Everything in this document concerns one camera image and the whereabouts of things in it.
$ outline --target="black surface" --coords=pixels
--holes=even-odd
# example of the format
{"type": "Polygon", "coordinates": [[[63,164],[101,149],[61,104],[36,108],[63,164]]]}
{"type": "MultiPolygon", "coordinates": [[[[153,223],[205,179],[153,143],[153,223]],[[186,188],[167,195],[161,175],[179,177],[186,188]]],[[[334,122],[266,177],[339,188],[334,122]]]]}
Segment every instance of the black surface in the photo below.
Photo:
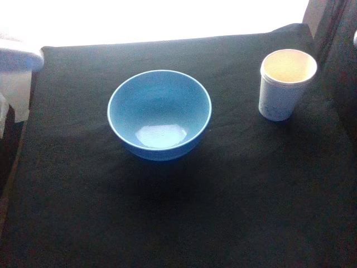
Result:
{"type": "Polygon", "coordinates": [[[44,48],[4,266],[352,264],[356,162],[333,101],[315,81],[288,122],[258,112],[260,63],[278,49],[313,54],[306,32],[44,48]],[[211,96],[205,137],[176,161],[136,158],[108,126],[116,87],[153,69],[211,96]]]}

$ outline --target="white container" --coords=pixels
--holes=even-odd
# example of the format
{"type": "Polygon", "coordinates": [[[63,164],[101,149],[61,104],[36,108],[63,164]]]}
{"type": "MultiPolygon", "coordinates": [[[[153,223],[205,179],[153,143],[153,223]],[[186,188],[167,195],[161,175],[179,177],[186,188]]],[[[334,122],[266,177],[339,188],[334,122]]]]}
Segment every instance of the white container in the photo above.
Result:
{"type": "Polygon", "coordinates": [[[315,59],[295,50],[275,51],[262,62],[259,111],[267,119],[289,118],[317,70],[315,59]]]}

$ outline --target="black tablecloth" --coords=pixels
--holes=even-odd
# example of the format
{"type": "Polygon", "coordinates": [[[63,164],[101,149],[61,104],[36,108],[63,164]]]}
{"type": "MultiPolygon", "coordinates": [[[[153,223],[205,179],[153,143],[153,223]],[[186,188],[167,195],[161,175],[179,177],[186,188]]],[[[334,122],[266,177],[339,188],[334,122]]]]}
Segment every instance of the black tablecloth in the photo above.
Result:
{"type": "Polygon", "coordinates": [[[258,112],[259,68],[313,55],[305,25],[126,45],[46,47],[1,240],[10,267],[317,267],[355,259],[352,146],[315,80],[293,116],[258,112]],[[213,114],[188,155],[126,151],[107,122],[117,86],[171,69],[213,114]]]}

